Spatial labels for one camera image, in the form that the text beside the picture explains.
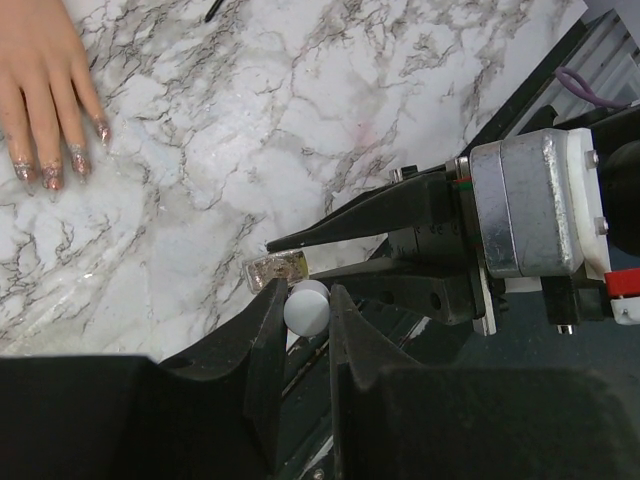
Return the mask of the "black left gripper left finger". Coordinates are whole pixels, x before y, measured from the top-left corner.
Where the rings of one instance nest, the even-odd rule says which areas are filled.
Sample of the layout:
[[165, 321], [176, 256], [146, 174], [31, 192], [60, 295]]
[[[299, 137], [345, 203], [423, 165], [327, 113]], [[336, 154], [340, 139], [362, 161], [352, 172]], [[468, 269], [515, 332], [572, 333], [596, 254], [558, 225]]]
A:
[[284, 280], [182, 352], [1, 362], [5, 479], [264, 479], [275, 469]]

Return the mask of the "white nail polish cap brush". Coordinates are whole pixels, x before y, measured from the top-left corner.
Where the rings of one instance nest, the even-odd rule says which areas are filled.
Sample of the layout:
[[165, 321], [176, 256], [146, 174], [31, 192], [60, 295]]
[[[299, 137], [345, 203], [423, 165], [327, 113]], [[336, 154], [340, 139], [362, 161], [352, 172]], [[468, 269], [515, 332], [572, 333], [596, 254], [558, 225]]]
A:
[[283, 318], [288, 329], [299, 337], [321, 334], [329, 324], [330, 293], [316, 280], [295, 285], [284, 304]]

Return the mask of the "glitter nail polish bottle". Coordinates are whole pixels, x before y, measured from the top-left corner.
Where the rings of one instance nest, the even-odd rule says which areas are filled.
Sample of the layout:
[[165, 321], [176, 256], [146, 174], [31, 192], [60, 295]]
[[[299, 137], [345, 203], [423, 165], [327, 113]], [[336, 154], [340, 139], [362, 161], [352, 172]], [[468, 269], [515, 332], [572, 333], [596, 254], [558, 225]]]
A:
[[289, 285], [309, 278], [308, 262], [302, 250], [267, 254], [244, 261], [242, 272], [252, 294], [258, 294], [276, 278], [285, 279]]

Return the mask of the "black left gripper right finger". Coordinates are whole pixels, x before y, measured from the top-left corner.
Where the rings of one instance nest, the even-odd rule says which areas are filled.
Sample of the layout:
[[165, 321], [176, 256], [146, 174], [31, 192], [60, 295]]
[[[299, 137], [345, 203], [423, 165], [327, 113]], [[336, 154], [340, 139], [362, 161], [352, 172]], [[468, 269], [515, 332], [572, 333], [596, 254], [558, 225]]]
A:
[[339, 479], [635, 479], [639, 432], [605, 377], [423, 365], [335, 285], [329, 355]]

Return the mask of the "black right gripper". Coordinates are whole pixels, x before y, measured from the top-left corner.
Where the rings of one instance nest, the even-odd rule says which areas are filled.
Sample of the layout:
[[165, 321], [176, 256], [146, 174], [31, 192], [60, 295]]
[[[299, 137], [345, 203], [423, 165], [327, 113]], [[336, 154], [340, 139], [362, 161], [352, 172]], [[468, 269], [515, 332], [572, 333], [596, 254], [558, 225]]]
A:
[[481, 335], [497, 333], [505, 285], [492, 279], [486, 266], [467, 159], [365, 192], [266, 248], [285, 251], [381, 234], [388, 234], [394, 259], [368, 260], [311, 278], [446, 326], [471, 322]]

